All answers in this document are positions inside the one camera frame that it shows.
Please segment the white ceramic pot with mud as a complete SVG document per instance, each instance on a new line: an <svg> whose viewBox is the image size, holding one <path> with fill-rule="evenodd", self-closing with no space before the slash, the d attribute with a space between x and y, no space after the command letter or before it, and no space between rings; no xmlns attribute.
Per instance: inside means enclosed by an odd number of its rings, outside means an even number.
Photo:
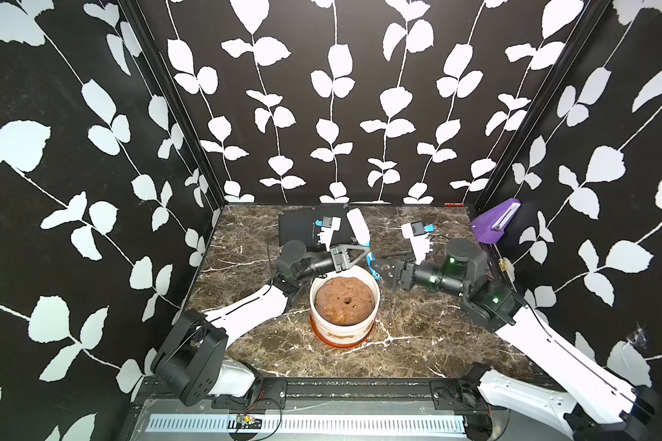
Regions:
<svg viewBox="0 0 662 441"><path fill-rule="evenodd" d="M376 279L359 266L332 272L312 281L310 318L329 340L341 343L362 337L376 321L380 289Z"/></svg>

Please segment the white and blue scrub brush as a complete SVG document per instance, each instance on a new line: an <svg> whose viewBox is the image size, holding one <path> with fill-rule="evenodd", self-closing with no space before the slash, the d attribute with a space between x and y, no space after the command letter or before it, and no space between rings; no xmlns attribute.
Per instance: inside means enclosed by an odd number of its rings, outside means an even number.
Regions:
<svg viewBox="0 0 662 441"><path fill-rule="evenodd" d="M347 212L347 219L351 230L353 231L354 237L359 245L370 247L371 246L371 234L364 219L360 209L350 209ZM369 272L373 275L376 280L380 280L380 275L371 267L371 263L374 260L373 252L370 252L366 255L366 261L369 268Z"/></svg>

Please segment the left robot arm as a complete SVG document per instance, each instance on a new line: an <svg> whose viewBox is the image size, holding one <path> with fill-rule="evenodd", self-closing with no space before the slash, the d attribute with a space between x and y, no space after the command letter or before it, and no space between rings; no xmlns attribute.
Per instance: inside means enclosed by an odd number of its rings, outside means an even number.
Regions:
<svg viewBox="0 0 662 441"><path fill-rule="evenodd" d="M151 369L185 406L215 396L253 404L261 393L259 373L227 359L226 350L261 323L288 312L313 279L353 268L369 255L367 245L337 244L309 252L303 242L286 243L270 281L255 293L211 312L190 309L180 315L158 350Z"/></svg>

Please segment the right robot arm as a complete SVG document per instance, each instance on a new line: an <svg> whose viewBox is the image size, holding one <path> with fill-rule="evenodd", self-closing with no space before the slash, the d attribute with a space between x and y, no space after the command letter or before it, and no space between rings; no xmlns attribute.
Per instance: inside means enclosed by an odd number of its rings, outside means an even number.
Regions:
<svg viewBox="0 0 662 441"><path fill-rule="evenodd" d="M659 396L634 386L588 358L543 321L516 290L487 277L487 253L466 239L445 245L438 266L416 259L371 261L390 287L454 295L472 323L520 350L561 391L514 380L496 369L471 367L463 381L487 404L521 413L572 440L645 440Z"/></svg>

